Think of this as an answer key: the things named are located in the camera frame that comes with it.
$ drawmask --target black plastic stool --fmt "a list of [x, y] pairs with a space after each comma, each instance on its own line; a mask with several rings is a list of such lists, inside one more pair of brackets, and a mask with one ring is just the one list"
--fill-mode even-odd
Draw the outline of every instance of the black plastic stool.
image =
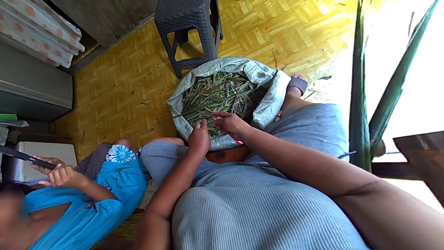
[[[219, 38], [223, 39], [223, 34], [217, 0], [158, 0], [154, 22], [177, 78], [182, 78], [182, 69], [197, 67], [218, 57]], [[205, 56], [176, 61], [177, 43], [180, 46], [186, 43], [188, 31], [192, 29], [199, 32]], [[174, 32], [173, 47], [167, 37], [170, 32]]]

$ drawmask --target gray ribbed shirt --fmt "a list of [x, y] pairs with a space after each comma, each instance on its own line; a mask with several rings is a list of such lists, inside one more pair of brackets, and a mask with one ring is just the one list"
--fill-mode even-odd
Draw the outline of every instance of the gray ribbed shirt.
[[367, 249], [322, 192], [246, 163], [196, 178], [172, 221], [175, 249]]

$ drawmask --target sandal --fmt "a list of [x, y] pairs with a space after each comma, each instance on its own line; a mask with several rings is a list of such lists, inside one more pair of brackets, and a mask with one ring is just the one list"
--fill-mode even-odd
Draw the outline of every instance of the sandal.
[[304, 79], [304, 76], [292, 75], [291, 80], [287, 85], [287, 89], [291, 87], [296, 87], [301, 91], [301, 96], [307, 90], [308, 82]]

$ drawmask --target gray pants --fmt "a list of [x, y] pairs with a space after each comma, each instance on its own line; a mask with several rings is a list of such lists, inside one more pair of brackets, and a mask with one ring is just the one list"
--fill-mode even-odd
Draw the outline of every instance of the gray pants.
[[[318, 104], [297, 109], [294, 113], [272, 123], [264, 131], [334, 157], [339, 157], [349, 150], [341, 111], [334, 104]], [[169, 142], [153, 142], [142, 148], [140, 158], [156, 187], [159, 187], [167, 174], [180, 163], [187, 150], [186, 146]], [[272, 167], [255, 152], [252, 152], [244, 163]], [[207, 170], [223, 167], [224, 164], [210, 162], [204, 158], [194, 175], [193, 182], [204, 175]]]

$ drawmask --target leaf pile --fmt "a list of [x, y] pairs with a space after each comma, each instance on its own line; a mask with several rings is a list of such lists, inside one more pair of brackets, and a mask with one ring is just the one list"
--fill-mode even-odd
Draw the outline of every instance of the leaf pile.
[[216, 136], [220, 131], [211, 120], [212, 112], [235, 113], [249, 123], [265, 93], [266, 89], [258, 88], [242, 72], [217, 72], [207, 77], [196, 77], [194, 85], [184, 93], [182, 114], [178, 116], [182, 115], [191, 126], [202, 119], [209, 119], [210, 136]]

